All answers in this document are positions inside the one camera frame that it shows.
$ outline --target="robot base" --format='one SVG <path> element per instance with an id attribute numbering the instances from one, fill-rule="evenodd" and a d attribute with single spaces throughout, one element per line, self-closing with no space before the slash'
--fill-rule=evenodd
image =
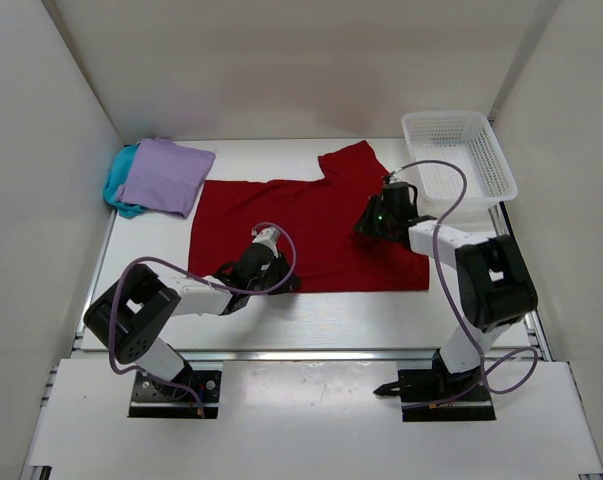
<path id="1" fill-rule="evenodd" d="M 197 370 L 192 372 L 190 386 L 199 393 L 206 419 L 219 415 L 219 395 L 221 393 L 221 372 L 218 370 Z M 130 395 L 128 417 L 130 418 L 201 418 L 201 411 L 190 401 L 190 395 L 181 390 L 174 398 L 168 398 L 157 391 L 151 381 L 137 372 Z"/>
<path id="2" fill-rule="evenodd" d="M 409 408 L 411 404 L 441 398 L 434 382 L 427 381 L 431 370 L 399 370 L 399 391 L 404 422 L 468 422 L 496 420 L 492 398 L 483 385 L 452 404 Z"/>

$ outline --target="purple folded cloth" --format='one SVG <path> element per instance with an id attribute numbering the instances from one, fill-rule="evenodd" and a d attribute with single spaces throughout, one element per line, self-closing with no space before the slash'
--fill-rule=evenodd
<path id="1" fill-rule="evenodd" d="M 215 157 L 165 139 L 142 140 L 116 199 L 187 218 Z"/>

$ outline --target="white platform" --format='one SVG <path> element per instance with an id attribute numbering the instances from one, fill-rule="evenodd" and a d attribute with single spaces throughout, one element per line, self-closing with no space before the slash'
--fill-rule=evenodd
<path id="1" fill-rule="evenodd" d="M 506 364 L 495 387 L 528 368 Z M 602 472 L 569 368 L 542 363 L 497 420 L 402 423 L 393 362 L 226 362 L 216 420 L 129 419 L 132 376 L 61 363 L 31 465 L 50 480 L 574 479 Z"/>
<path id="2" fill-rule="evenodd" d="M 217 159 L 208 176 L 214 180 L 268 181 L 275 178 L 323 178 L 317 157 L 355 143 L 339 140 L 247 140 L 179 142 L 211 150 Z M 388 170 L 407 163 L 404 139 L 371 139 L 377 158 Z M 190 230 L 186 220 L 149 212 L 132 220 L 117 217 L 97 282 L 95 299 L 114 283 L 134 258 L 153 255 L 187 267 Z M 463 228 L 492 231 L 486 212 Z M 152 266 L 159 273 L 169 270 Z M 429 292 L 326 293 L 253 298 L 227 316 L 173 317 L 161 337 L 180 350 L 271 349 L 426 349 L 438 348 L 456 325 L 434 267 Z M 455 276 L 448 275 L 453 290 Z M 495 347 L 529 345 L 523 324 L 515 325 Z M 86 331 L 83 350 L 103 350 Z"/>

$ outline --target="teal cloth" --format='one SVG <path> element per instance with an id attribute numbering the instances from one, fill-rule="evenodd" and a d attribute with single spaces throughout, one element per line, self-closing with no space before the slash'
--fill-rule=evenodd
<path id="1" fill-rule="evenodd" d="M 138 145 L 131 145 L 117 153 L 117 156 L 114 157 L 114 162 L 112 162 L 110 173 L 108 173 L 108 178 L 105 180 L 105 185 L 103 186 L 103 199 L 106 203 L 115 207 L 119 211 L 119 214 L 125 218 L 136 217 L 146 210 L 145 207 L 140 205 L 131 205 L 116 200 L 117 190 L 128 178 L 128 172 L 132 167 L 134 154 L 137 153 L 138 148 Z"/>

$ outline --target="purple cable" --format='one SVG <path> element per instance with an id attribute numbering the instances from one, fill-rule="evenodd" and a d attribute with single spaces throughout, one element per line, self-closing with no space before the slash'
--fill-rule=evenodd
<path id="1" fill-rule="evenodd" d="M 203 402 L 201 402 L 201 398 L 199 397 L 197 392 L 195 392 L 188 385 L 169 382 L 169 381 L 159 378 L 155 375 L 152 375 L 149 372 L 146 372 L 138 365 L 133 365 L 133 366 L 127 367 L 127 368 L 119 368 L 119 366 L 117 365 L 117 361 L 114 356 L 114 330 L 115 330 L 115 325 L 117 322 L 117 312 L 119 311 L 119 303 L 121 302 L 121 290 L 123 290 L 123 285 L 125 283 L 125 279 L 128 277 L 128 275 L 130 274 L 130 272 L 136 265 L 138 265 L 139 263 L 142 263 L 142 262 L 154 262 L 154 263 L 163 265 L 165 267 L 171 268 L 172 270 L 179 272 L 188 278 L 192 278 L 193 280 L 201 282 L 205 285 L 209 285 L 210 287 L 217 288 L 219 290 L 226 290 L 228 292 L 240 293 L 240 294 L 244 294 L 244 295 L 267 295 L 268 293 L 273 292 L 274 290 L 283 286 L 288 281 L 288 279 L 292 276 L 292 273 L 294 272 L 294 269 L 297 266 L 297 249 L 294 246 L 294 242 L 292 241 L 292 238 L 290 237 L 288 232 L 286 232 L 283 228 L 279 227 L 278 225 L 275 225 L 274 223 L 261 222 L 261 223 L 258 223 L 257 225 L 255 225 L 253 227 L 253 230 L 257 230 L 261 227 L 274 227 L 277 230 L 279 230 L 283 234 L 283 236 L 286 238 L 288 243 L 290 244 L 290 247 L 292 248 L 292 265 L 290 265 L 290 270 L 288 270 L 288 273 L 285 274 L 285 276 L 283 277 L 283 279 L 280 282 L 278 282 L 276 285 L 274 285 L 270 288 L 267 288 L 265 290 L 260 290 L 260 291 L 241 290 L 240 288 L 228 287 L 227 285 L 223 285 L 221 283 L 209 282 L 209 281 L 201 278 L 200 276 L 195 275 L 194 273 L 190 273 L 181 267 L 177 267 L 176 265 L 173 265 L 172 263 L 167 262 L 167 261 L 165 261 L 161 258 L 157 258 L 157 257 L 139 257 L 139 258 L 132 260 L 128 264 L 128 266 L 125 267 L 125 269 L 123 270 L 123 273 L 121 274 L 121 277 L 117 281 L 117 286 L 114 290 L 114 296 L 112 298 L 112 310 L 110 311 L 110 325 L 108 326 L 108 360 L 110 361 L 110 368 L 112 368 L 112 371 L 114 373 L 116 373 L 117 375 L 125 375 L 128 372 L 138 371 L 138 372 L 141 372 L 144 376 L 148 377 L 149 379 L 154 380 L 155 382 L 162 383 L 163 385 L 166 385 L 168 387 L 179 388 L 181 390 L 188 392 L 190 395 L 192 395 L 192 397 L 196 401 L 197 408 L 199 408 L 201 410 L 201 417 L 204 418 Z"/>
<path id="2" fill-rule="evenodd" d="M 534 348 L 521 347 L 521 348 L 516 348 L 516 349 L 512 350 L 511 352 L 505 354 L 501 358 L 499 358 L 496 362 L 494 362 L 494 364 L 492 364 L 490 366 L 490 368 L 488 370 L 485 369 L 485 353 L 483 352 L 483 350 L 481 349 L 481 346 L 475 340 L 474 336 L 468 329 L 468 326 L 465 323 L 463 315 L 461 314 L 461 312 L 459 311 L 459 308 L 457 307 L 456 303 L 454 302 L 454 298 L 452 297 L 450 288 L 448 287 L 448 284 L 445 281 L 445 277 L 443 276 L 443 268 L 441 267 L 441 258 L 439 255 L 439 242 L 438 242 L 439 230 L 441 230 L 441 227 L 443 226 L 443 221 L 446 218 L 448 218 L 448 216 L 459 206 L 459 204 L 463 200 L 463 197 L 465 196 L 465 192 L 468 189 L 468 179 L 465 176 L 465 173 L 463 173 L 463 170 L 461 170 L 456 165 L 453 165 L 452 163 L 449 163 L 449 162 L 444 162 L 443 160 L 420 160 L 418 162 L 409 163 L 407 165 L 404 165 L 403 167 L 400 167 L 400 168 L 392 171 L 392 173 L 390 173 L 390 176 L 396 175 L 397 173 L 399 173 L 407 168 L 416 167 L 417 165 L 425 165 L 425 164 L 436 164 L 436 165 L 444 165 L 446 167 L 450 167 L 461 176 L 461 180 L 463 181 L 463 187 L 461 188 L 461 193 L 459 194 L 459 197 L 454 201 L 454 203 L 450 206 L 450 208 L 448 208 L 437 220 L 437 223 L 434 227 L 434 232 L 432 233 L 432 246 L 433 246 L 434 265 L 437 270 L 437 276 L 439 277 L 439 281 L 441 282 L 441 288 L 443 288 L 443 293 L 445 294 L 445 297 L 448 300 L 448 303 L 450 304 L 450 308 L 452 308 L 452 312 L 454 313 L 454 316 L 456 317 L 457 322 L 459 322 L 459 326 L 463 330 L 463 333 L 465 333 L 465 335 L 468 337 L 468 340 L 470 341 L 470 343 L 472 344 L 474 349 L 479 354 L 480 379 L 476 383 L 474 383 L 472 386 L 470 386 L 466 390 L 464 390 L 463 392 L 461 392 L 457 395 L 454 395 L 452 397 L 444 398 L 442 400 L 437 400 L 435 402 L 414 403 L 405 408 L 422 408 L 422 407 L 428 407 L 431 405 L 441 405 L 441 404 L 445 404 L 445 403 L 454 402 L 455 400 L 458 400 L 459 398 L 463 397 L 464 395 L 466 395 L 467 393 L 472 391 L 479 383 L 483 383 L 485 388 L 489 392 L 494 393 L 495 395 L 504 395 L 506 393 L 513 392 L 529 380 L 529 378 L 534 373 L 534 370 L 537 368 L 537 363 L 539 362 L 539 354 L 537 353 L 537 351 Z M 492 371 L 494 371 L 494 369 L 497 368 L 499 365 L 501 365 L 503 362 L 505 362 L 505 361 L 509 360 L 510 358 L 514 357 L 515 355 L 518 355 L 523 352 L 532 352 L 532 354 L 533 354 L 532 365 L 530 366 L 530 370 L 525 374 L 525 376 L 521 380 L 519 380 L 519 382 L 517 382 L 515 385 L 513 385 L 509 388 L 506 388 L 503 390 L 495 390 L 495 389 L 491 388 L 488 383 L 488 374 L 490 374 Z"/>

